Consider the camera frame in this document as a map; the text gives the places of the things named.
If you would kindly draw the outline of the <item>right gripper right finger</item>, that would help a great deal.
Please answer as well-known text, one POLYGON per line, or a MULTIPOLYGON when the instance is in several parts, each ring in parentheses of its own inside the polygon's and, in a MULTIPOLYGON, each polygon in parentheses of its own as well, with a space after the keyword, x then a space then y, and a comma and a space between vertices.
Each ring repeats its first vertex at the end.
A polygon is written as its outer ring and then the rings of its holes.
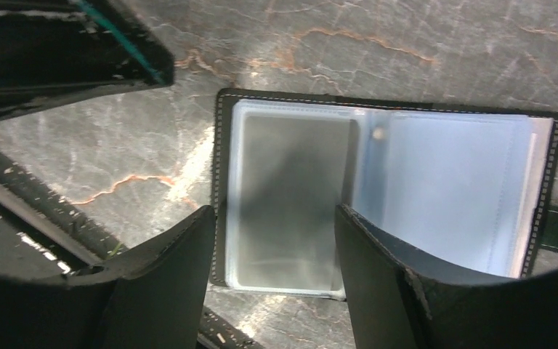
MULTIPOLYGON (((543 234, 558 252, 558 206, 543 234)), ((558 348, 558 269, 514 279, 463 268, 345 205, 335 237, 358 348, 558 348)))

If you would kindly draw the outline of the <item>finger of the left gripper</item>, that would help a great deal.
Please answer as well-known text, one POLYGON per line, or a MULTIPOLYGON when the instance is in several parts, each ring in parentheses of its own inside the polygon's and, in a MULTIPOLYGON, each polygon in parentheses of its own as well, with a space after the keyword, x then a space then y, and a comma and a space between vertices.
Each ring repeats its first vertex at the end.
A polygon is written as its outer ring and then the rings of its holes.
POLYGON ((173 54, 123 1, 0 1, 0 121, 173 81, 173 54))

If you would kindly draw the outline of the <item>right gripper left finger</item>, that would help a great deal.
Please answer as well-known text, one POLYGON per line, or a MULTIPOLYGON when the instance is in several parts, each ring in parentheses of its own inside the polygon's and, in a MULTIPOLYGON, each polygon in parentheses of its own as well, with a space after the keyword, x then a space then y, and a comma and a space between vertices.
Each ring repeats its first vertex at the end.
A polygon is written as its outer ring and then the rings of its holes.
POLYGON ((70 275, 0 276, 0 348, 194 348, 214 233, 205 205, 70 275))

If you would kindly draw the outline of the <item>black leather card holder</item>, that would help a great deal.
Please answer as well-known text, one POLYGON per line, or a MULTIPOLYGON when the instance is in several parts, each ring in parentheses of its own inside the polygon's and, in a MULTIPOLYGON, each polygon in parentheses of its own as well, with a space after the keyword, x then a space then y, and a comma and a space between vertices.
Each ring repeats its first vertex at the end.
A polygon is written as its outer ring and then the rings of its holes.
POLYGON ((346 204, 448 262, 509 278, 558 252, 558 112, 225 88, 209 280, 344 300, 346 204))

